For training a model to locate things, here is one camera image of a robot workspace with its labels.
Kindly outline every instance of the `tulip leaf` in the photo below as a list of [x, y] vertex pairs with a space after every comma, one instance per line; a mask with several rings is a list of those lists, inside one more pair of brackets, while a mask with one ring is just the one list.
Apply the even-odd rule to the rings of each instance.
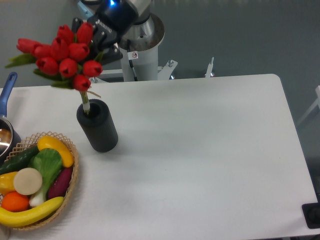
[[54, 81], [51, 84], [51, 87], [60, 88], [60, 89], [74, 89], [72, 87], [72, 79], [68, 79], [65, 81]]
[[12, 68], [15, 66], [21, 66], [26, 64], [34, 64], [37, 61], [37, 58], [34, 57], [31, 53], [23, 53], [19, 56], [15, 56], [13, 58], [10, 58], [8, 65], [5, 66], [5, 68]]
[[103, 57], [104, 57], [104, 52], [101, 51], [101, 52], [99, 52], [98, 55], [94, 58], [94, 60], [95, 60], [96, 62], [100, 63]]
[[36, 68], [35, 70], [33, 70], [33, 73], [40, 76], [40, 77], [43, 77], [45, 79], [62, 81], [62, 77], [59, 73], [57, 75], [53, 75], [53, 76], [47, 75], [44, 72], [42, 72], [39, 68]]
[[77, 34], [74, 34], [74, 36], [73, 36], [73, 42], [74, 42], [74, 43], [77, 43], [77, 42], [78, 42]]
[[84, 69], [80, 64], [78, 64], [78, 70], [81, 72]]

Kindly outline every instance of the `black vase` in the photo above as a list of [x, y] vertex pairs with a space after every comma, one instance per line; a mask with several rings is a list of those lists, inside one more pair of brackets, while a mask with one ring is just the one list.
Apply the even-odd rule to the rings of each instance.
[[118, 142], [118, 133], [107, 104], [99, 99], [90, 99], [90, 112], [86, 115], [81, 104], [76, 118], [94, 150], [105, 153]]

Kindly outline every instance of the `wicker basket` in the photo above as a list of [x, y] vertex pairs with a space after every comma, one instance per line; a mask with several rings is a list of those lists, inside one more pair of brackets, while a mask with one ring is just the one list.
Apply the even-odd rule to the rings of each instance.
[[[77, 152], [76, 146], [73, 144], [73, 142], [69, 138], [67, 138], [66, 136], [62, 135], [61, 133], [49, 131], [49, 132], [42, 132], [42, 133], [33, 134], [32, 136], [27, 137], [26, 139], [22, 140], [21, 143], [18, 143], [16, 145], [16, 147], [13, 148], [12, 152], [10, 152], [9, 156], [6, 158], [5, 161], [8, 161], [10, 158], [17, 155], [19, 152], [22, 152], [23, 150], [30, 148], [32, 146], [35, 146], [37, 144], [38, 140], [43, 136], [52, 136], [52, 137], [55, 137], [55, 138], [61, 140], [69, 148], [69, 150], [72, 152], [73, 158], [74, 158], [74, 164], [73, 164], [73, 171], [72, 171], [72, 177], [71, 177], [71, 181], [69, 184], [69, 188], [66, 191], [66, 194], [64, 196], [64, 201], [63, 201], [61, 207], [59, 207], [58, 210], [56, 210], [53, 215], [51, 215], [50, 217], [45, 218], [43, 220], [37, 221], [33, 224], [27, 225], [27, 226], [11, 227], [11, 229], [14, 229], [14, 230], [22, 230], [22, 231], [34, 230], [34, 229], [40, 228], [40, 227], [50, 223], [51, 221], [53, 221], [56, 217], [58, 217], [60, 215], [60, 213], [66, 207], [66, 205], [71, 197], [71, 194], [76, 186], [78, 173], [79, 173], [78, 152]], [[1, 203], [2, 199], [3, 199], [3, 195], [0, 194], [0, 203]]]

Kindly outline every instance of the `black cable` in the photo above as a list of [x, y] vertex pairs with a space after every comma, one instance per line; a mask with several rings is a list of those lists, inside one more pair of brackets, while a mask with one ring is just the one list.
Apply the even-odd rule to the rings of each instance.
[[[128, 39], [126, 41], [126, 51], [129, 53], [130, 52], [130, 40]], [[138, 82], [138, 78], [137, 78], [137, 74], [136, 74], [136, 70], [134, 68], [134, 63], [132, 62], [132, 60], [129, 60], [129, 65], [130, 65], [130, 68], [132, 69], [132, 72], [133, 72], [133, 78], [134, 78], [134, 81], [135, 82]]]

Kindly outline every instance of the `saucepan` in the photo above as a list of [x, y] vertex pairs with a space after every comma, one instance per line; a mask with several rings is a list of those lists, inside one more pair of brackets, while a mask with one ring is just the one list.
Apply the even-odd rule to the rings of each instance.
[[9, 74], [0, 95], [0, 165], [4, 163], [17, 143], [21, 142], [20, 136], [6, 118], [8, 99], [17, 77], [18, 75], [16, 72], [11, 72]]

